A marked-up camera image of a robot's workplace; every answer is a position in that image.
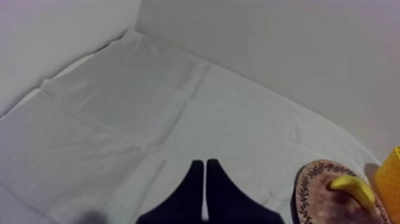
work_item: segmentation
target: yellow object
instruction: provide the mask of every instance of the yellow object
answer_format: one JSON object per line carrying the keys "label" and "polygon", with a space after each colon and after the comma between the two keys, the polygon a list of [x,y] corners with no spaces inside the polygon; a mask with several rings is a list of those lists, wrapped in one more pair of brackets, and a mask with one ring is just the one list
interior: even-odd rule
{"label": "yellow object", "polygon": [[396,147],[378,169],[375,183],[390,218],[400,223],[400,147]]}
{"label": "yellow object", "polygon": [[366,209],[372,209],[375,196],[371,188],[357,176],[341,176],[330,184],[332,189],[345,191],[351,194]]}

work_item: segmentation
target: yellow banana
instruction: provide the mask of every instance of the yellow banana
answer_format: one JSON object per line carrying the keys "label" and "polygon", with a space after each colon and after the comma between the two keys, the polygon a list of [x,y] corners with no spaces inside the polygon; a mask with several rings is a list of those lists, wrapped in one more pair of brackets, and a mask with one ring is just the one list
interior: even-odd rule
{"label": "yellow banana", "polygon": [[330,187],[351,194],[365,209],[374,207],[375,196],[371,188],[359,177],[341,176],[333,180]]}

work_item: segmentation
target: decorative plate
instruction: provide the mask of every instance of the decorative plate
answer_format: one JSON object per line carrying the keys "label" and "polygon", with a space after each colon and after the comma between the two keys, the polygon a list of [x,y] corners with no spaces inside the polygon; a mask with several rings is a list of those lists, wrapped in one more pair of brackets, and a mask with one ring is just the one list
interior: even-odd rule
{"label": "decorative plate", "polygon": [[368,211],[346,192],[329,188],[332,180],[346,175],[357,176],[346,166],[330,160],[316,160],[302,168],[295,190],[301,224],[391,224],[375,193],[375,207]]}

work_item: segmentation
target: white sheet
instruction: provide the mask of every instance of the white sheet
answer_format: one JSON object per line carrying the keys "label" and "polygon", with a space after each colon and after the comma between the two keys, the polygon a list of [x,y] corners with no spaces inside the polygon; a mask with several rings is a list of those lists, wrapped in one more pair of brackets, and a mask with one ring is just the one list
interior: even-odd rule
{"label": "white sheet", "polygon": [[191,160],[218,158],[291,223],[296,172],[318,158],[364,176],[383,154],[310,110],[215,64],[129,31],[0,121],[1,223],[134,223]]}

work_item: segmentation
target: white wall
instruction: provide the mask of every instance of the white wall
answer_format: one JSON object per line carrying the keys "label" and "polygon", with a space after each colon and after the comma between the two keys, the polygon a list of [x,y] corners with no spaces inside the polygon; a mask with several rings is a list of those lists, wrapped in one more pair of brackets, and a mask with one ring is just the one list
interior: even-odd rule
{"label": "white wall", "polygon": [[400,144],[400,1],[144,0],[136,28]]}
{"label": "white wall", "polygon": [[134,26],[140,0],[0,0],[0,116],[30,88]]}

